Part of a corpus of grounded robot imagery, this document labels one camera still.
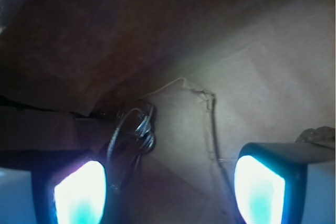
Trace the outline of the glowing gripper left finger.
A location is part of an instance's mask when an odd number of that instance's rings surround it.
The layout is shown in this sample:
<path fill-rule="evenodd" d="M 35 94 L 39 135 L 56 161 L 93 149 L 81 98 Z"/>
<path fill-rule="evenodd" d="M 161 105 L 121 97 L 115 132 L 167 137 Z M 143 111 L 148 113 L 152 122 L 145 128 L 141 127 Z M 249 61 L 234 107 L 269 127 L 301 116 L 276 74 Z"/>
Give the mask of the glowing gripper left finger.
<path fill-rule="evenodd" d="M 1 153 L 1 223 L 100 223 L 106 195 L 93 153 Z"/>

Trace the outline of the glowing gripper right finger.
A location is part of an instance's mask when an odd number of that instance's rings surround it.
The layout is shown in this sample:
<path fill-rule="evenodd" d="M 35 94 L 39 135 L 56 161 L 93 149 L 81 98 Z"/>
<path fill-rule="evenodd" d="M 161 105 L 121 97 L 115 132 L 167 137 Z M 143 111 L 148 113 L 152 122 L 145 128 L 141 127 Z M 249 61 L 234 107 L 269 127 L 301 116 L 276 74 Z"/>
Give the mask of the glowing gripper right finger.
<path fill-rule="evenodd" d="M 335 144 L 248 143 L 234 190 L 245 223 L 335 223 Z"/>

